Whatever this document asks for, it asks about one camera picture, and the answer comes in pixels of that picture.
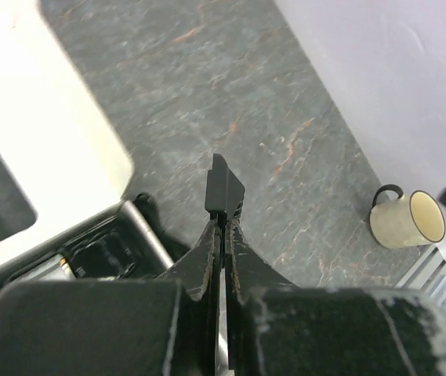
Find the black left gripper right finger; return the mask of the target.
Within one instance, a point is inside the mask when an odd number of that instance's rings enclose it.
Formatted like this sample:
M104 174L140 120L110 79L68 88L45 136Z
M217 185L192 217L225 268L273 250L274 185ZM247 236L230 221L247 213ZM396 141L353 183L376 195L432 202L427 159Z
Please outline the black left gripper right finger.
M238 375L446 375L446 319L417 290L297 287L225 231L230 368Z

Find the white cardboard box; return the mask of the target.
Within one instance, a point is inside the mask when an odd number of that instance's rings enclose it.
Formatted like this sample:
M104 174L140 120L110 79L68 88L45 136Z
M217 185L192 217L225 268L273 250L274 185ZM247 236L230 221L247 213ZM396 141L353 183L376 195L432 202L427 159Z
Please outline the white cardboard box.
M172 266L123 197L131 157L36 1L0 1L0 158L35 214L0 240L0 272L114 213L138 229L160 267Z

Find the black comb attachment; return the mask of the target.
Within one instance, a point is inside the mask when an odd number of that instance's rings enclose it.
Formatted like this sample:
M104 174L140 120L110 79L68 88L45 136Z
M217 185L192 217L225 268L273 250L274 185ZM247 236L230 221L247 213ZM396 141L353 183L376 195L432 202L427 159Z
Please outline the black comb attachment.
M221 154L213 154L205 191L205 210L220 225L238 218L245 198L245 187L230 170Z

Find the silver black hair clipper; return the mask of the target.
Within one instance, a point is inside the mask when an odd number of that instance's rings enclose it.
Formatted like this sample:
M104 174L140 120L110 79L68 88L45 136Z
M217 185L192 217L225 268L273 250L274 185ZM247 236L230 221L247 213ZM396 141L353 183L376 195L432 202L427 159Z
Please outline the silver black hair clipper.
M47 255L22 267L6 280L74 280L76 276L61 254Z

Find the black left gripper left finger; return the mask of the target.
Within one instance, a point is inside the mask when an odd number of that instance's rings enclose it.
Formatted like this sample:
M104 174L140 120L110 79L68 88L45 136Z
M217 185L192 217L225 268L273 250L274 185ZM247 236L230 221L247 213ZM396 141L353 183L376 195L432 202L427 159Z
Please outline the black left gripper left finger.
M215 221L153 280L21 281L0 291L0 375L213 375Z

